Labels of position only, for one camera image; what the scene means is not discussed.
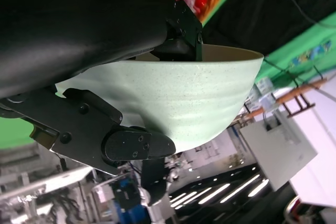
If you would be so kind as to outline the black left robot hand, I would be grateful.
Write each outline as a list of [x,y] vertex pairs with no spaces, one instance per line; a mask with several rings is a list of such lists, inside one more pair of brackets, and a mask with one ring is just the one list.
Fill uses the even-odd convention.
[[122,126],[99,96],[59,97],[56,84],[146,52],[201,61],[201,30],[183,0],[1,0],[1,117],[31,123],[46,149],[110,175],[118,161],[170,156],[165,134]]

